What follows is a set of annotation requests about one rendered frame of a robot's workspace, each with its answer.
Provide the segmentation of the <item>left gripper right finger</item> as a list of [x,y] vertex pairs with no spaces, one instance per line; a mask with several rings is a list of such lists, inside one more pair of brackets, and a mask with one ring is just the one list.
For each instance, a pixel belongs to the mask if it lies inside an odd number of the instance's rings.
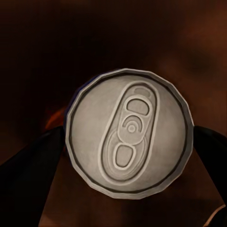
[[193,146],[227,207],[227,137],[217,131],[195,126]]

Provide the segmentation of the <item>can of soda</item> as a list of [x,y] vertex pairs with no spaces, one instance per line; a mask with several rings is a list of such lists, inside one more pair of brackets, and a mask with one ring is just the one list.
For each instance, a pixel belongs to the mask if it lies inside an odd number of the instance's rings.
[[48,106],[43,113],[37,115],[40,134],[43,132],[63,126],[64,112],[68,107],[70,100]]
[[95,75],[70,100],[63,116],[72,167],[95,190],[140,200],[162,192],[193,152],[188,103],[151,71],[115,69]]

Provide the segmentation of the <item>trash can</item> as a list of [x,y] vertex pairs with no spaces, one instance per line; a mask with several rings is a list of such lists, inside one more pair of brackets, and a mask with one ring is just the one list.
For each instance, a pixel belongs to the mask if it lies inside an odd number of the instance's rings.
[[[0,0],[0,166],[40,136],[48,106],[123,68],[168,80],[194,126],[227,137],[227,0]],[[62,152],[38,227],[207,227],[224,207],[194,146],[140,200],[90,187]]]

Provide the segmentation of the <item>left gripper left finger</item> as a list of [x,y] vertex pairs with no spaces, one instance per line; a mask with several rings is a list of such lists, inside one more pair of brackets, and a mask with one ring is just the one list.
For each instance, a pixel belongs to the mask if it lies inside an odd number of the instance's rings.
[[0,227],[38,227],[64,139],[49,129],[0,166]]

